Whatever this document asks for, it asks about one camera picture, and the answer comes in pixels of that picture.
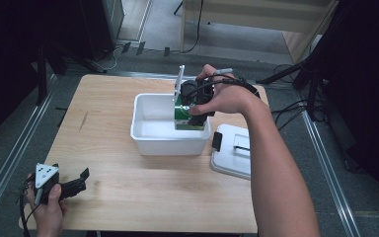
gray floor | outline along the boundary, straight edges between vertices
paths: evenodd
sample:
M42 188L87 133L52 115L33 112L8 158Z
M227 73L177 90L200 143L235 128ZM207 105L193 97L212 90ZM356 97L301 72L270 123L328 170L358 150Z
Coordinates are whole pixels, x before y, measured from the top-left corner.
M146 41L146 48L159 49L160 51L146 49L141 55L136 55L135 48L131 48L126 53L121 53L118 50L115 52L116 64L114 58L110 55L98 63L105 67L115 65L113 69L109 70L111 75L122 75L124 72L176 75L179 65L184 64L186 66L186 75L190 76L196 75L203 64L211 63L219 68L236 68L246 78L252 80L263 79L272 75L277 64L291 63L282 35L279 32L239 29L237 30L238 34L231 36L231 39L229 39L225 35L228 35L227 31L229 31L230 26L218 26L220 30L217 31L222 31L222 33L216 32L211 36L207 35L211 28L215 28L214 24L203 26L203 29L204 27L208 29L201 31L198 47L193 52L189 54L175 53L164 57L162 50L165 46L170 46L171 49L179 48L179 34L172 37L173 34L179 32L181 23L180 12L178 16L173 15L179 3L180 1L178 0L153 0L141 41ZM159 26L167 27L170 30L166 31L157 28ZM191 46L192 37L189 35L186 39L188 46ZM255 48L255 50L249 50L250 41L245 39L264 40L259 40L259 42L252 40L251 43L254 44L252 48ZM32 171L35 163L45 160L52 140L57 133L57 125L64 114L63 111L55 108L68 108L80 78L89 73L83 67L70 62L70 60L68 61L68 72L65 76L56 77L49 105L0 197L0 236L22 235L22 231L18 227L18 207L13 205L17 198L18 187L26 175ZM290 88L289 84L282 82L267 86L266 92L273 110L283 109L299 99L299 96ZM1 125L0 168L36 108L36 98L37 91L33 91ZM281 117L280 122L284 123L292 115L284 115ZM352 211L353 220L356 222L360 236L379 236L379 184L365 173L352 174L348 172L343 166L342 153L337 147L330 128L324 122L317 122L315 126L318 128L325 145L331 161L330 164L336 173L336 178L341 184L341 190ZM322 235L348 236L348 232L344 229L339 209L334 201L333 191L328 183L328 178L323 172L321 160L316 153L304 119L298 117L293 120L281 131L281 135L293 153L309 186L319 217ZM85 232L66 231L64 236L84 237Z

white plastic bin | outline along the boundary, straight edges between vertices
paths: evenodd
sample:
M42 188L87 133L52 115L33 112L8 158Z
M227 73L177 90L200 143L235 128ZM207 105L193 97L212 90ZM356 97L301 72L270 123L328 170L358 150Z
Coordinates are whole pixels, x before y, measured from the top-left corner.
M199 155L211 136L204 130L175 130L173 94L139 94L130 130L141 155Z

forearm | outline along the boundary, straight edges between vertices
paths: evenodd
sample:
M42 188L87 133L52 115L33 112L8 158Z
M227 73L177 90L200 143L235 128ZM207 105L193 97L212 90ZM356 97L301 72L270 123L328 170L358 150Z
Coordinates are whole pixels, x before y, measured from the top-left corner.
M252 196L260 236L319 236L308 189L268 107L254 101L243 115L251 140Z

plastic tub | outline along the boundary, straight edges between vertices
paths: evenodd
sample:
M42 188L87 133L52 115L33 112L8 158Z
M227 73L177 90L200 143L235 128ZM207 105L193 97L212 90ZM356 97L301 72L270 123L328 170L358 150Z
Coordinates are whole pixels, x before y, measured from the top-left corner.
M139 94L134 100L130 135L141 155L199 155L211 136L204 130L175 130L173 94Z

human hand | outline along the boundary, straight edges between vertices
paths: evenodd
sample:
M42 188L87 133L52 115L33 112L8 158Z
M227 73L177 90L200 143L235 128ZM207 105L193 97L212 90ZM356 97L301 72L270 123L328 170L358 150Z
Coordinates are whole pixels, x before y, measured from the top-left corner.
M195 80L203 80L214 74L216 68L209 64L204 65L201 73ZM214 76L213 81L221 80L223 77ZM252 94L249 90L241 86L228 84L215 84L214 97L210 102L204 105L196 105L189 109L189 113L193 116L206 114L208 112L222 112L226 114L240 113L245 115L249 112L253 103L263 104L261 99Z
M34 204L35 193L31 185L27 189L27 200L32 210L37 206ZM60 236L63 230L63 214L67 211L67 204L64 200L59 201L61 187L56 184L48 195L47 205L41 204L33 212L37 223L38 237Z

